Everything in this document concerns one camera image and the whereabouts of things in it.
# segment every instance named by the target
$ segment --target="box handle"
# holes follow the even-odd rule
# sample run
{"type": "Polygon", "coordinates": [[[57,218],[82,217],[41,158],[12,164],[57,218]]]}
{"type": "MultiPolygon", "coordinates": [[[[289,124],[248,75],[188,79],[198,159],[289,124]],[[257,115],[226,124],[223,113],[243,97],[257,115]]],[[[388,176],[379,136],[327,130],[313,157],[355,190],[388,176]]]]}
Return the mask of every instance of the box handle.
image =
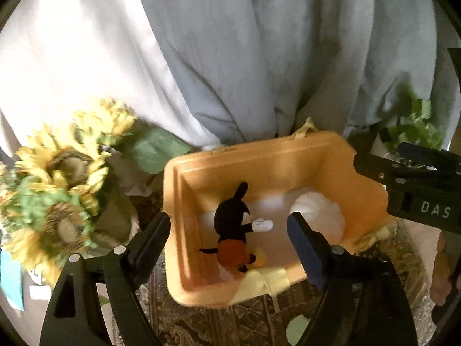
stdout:
{"type": "Polygon", "coordinates": [[[211,150],[210,153],[212,155],[216,155],[217,153],[223,153],[223,152],[227,153],[227,152],[237,151],[237,150],[238,150],[238,147],[236,146],[221,146],[221,147],[211,150]]]}
{"type": "Polygon", "coordinates": [[[292,135],[292,137],[293,139],[302,139],[306,136],[308,131],[314,133],[319,131],[319,129],[315,127],[314,122],[310,117],[306,120],[306,123],[292,135]]]}

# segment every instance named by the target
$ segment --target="plush toy ear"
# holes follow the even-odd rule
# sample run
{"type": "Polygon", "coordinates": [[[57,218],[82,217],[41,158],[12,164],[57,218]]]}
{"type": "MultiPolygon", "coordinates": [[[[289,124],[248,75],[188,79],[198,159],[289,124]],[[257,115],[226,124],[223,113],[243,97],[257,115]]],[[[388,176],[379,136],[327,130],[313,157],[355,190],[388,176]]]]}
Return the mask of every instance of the plush toy ear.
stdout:
{"type": "Polygon", "coordinates": [[[245,194],[247,193],[247,191],[248,191],[248,182],[242,182],[237,187],[237,190],[236,190],[236,192],[234,194],[234,199],[235,200],[242,200],[243,197],[245,196],[245,194]]]}

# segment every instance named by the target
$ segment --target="patterned rug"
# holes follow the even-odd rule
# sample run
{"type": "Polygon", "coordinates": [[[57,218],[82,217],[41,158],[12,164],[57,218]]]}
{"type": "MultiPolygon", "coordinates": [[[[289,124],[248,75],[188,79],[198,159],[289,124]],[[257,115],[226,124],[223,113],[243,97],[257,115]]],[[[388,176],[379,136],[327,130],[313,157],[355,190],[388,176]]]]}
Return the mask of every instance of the patterned rug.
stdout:
{"type": "MultiPolygon", "coordinates": [[[[152,207],[145,200],[133,201],[140,218],[149,217],[152,207]]],[[[363,253],[374,256],[387,254],[400,276],[411,303],[420,345],[431,338],[435,326],[430,319],[432,302],[429,299],[422,263],[412,249],[405,226],[398,222],[391,237],[376,243],[363,253]]],[[[169,295],[165,277],[165,260],[161,256],[149,283],[138,291],[138,298],[154,331],[168,346],[285,346],[289,345],[286,328],[300,314],[310,318],[319,303],[321,293],[307,281],[292,286],[276,298],[264,295],[222,310],[186,308],[169,295]]],[[[343,345],[352,325],[345,318],[335,345],[343,345]]],[[[114,320],[114,340],[123,346],[114,320]]]]}

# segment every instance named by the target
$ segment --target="metal screw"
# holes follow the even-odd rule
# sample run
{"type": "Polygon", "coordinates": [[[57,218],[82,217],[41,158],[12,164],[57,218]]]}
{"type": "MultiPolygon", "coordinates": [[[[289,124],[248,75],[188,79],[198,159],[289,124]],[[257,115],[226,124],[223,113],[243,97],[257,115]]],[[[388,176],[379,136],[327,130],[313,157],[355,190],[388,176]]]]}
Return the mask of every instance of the metal screw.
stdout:
{"type": "Polygon", "coordinates": [[[334,246],[331,246],[331,251],[335,255],[342,255],[345,252],[345,249],[341,246],[334,245],[334,246]]]}
{"type": "Polygon", "coordinates": [[[78,259],[80,259],[80,255],[79,254],[72,254],[71,257],[69,258],[69,261],[71,263],[75,263],[78,261],[78,259]]]}
{"type": "Polygon", "coordinates": [[[119,245],[114,248],[114,254],[115,255],[121,255],[126,251],[126,247],[123,245],[119,245]]]}

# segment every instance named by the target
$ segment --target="white glove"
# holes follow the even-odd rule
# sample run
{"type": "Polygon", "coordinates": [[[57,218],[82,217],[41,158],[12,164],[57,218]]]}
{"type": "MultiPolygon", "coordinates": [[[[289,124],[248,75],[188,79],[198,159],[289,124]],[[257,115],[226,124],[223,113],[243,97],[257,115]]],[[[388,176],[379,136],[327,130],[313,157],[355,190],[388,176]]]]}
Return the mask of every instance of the white glove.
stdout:
{"type": "Polygon", "coordinates": [[[272,220],[265,220],[262,217],[251,223],[251,228],[254,232],[268,232],[272,230],[273,227],[274,223],[272,220]]]}

